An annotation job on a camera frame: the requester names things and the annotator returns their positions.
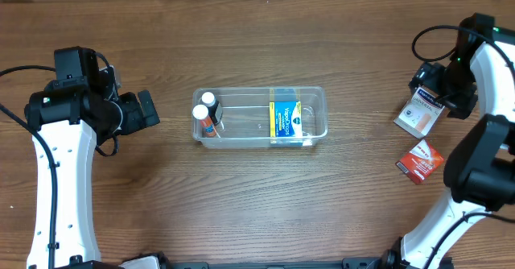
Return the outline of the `white Hansaplast plaster box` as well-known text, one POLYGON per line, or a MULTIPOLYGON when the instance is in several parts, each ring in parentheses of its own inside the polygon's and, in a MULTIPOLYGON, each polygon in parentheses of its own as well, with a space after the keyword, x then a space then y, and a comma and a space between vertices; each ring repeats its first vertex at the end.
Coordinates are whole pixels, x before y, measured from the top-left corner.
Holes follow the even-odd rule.
POLYGON ((417 139, 426 137, 444 110, 444 106, 435 99, 431 93, 418 87, 393 122, 417 139))

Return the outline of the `dark brown syrup bottle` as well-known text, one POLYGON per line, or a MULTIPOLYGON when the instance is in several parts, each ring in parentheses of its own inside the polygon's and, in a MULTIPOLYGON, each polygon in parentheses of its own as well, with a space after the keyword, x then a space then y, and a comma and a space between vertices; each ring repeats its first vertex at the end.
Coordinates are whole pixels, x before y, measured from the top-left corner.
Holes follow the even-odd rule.
POLYGON ((201 102, 208 108, 208 115, 212 119, 213 124, 215 126, 220 124, 223 108, 216 96, 212 92, 205 92, 201 97, 201 102))

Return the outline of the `orange Redoxon tablet tube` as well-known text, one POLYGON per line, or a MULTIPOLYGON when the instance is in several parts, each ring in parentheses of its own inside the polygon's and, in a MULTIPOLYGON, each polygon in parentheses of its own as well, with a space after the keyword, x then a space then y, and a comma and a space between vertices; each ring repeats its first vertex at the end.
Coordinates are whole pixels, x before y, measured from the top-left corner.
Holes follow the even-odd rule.
POLYGON ((211 117, 209 116, 209 110, 207 106, 202 104, 194 106, 192 109, 192 116, 200 123, 204 133, 208 137, 217 136, 216 128, 211 117))

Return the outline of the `orange red medicine box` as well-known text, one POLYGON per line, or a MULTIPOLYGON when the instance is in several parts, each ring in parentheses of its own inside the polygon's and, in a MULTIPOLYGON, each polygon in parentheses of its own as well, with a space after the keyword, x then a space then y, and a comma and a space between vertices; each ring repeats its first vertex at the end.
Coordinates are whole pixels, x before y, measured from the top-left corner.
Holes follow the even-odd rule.
POLYGON ((421 184, 443 163, 442 155, 422 139, 396 162, 396 166, 415 184, 421 184))

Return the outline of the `clear plastic container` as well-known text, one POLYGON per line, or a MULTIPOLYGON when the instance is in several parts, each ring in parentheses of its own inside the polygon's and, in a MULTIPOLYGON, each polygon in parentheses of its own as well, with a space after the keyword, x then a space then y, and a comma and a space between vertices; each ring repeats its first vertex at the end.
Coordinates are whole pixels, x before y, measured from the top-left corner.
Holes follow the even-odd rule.
POLYGON ((212 92, 223 108, 221 123, 215 126, 216 137, 208 137, 192 118, 192 137, 207 148, 311 147, 328 134, 326 95, 319 86, 199 88, 192 96, 194 106, 202 103, 205 92, 212 92), (302 138, 270 136, 272 101, 301 102, 302 138))

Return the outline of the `blue VapoDrops box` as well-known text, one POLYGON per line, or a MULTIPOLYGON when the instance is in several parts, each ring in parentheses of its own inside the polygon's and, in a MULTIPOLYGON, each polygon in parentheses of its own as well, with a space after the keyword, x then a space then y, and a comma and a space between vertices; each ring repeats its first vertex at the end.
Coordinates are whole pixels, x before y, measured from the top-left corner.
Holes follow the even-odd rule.
POLYGON ((270 136, 272 138, 303 137, 300 101, 272 101, 269 104, 270 136))

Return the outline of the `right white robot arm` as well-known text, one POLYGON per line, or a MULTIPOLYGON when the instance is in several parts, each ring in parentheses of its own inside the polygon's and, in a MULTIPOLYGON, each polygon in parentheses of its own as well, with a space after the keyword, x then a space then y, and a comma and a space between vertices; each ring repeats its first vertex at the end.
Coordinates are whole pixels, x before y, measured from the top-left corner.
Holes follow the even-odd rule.
POLYGON ((446 190, 414 230, 378 261, 378 268, 452 268, 446 253, 477 222, 496 218, 514 203, 514 33, 475 13, 455 26, 448 66, 424 59, 409 83, 414 93, 430 90, 429 102, 449 117, 465 119, 474 107, 480 119, 448 156, 446 190))

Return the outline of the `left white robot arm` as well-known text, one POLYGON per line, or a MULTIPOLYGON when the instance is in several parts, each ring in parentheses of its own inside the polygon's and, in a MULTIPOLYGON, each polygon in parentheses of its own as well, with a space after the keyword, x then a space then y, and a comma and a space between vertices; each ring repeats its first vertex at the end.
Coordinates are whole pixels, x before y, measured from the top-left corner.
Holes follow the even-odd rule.
POLYGON ((93 157, 101 145, 159 124, 148 91, 118 92, 113 65, 89 48, 54 52, 56 78, 25 107, 37 156, 35 234, 29 268, 101 260, 93 224, 93 157))

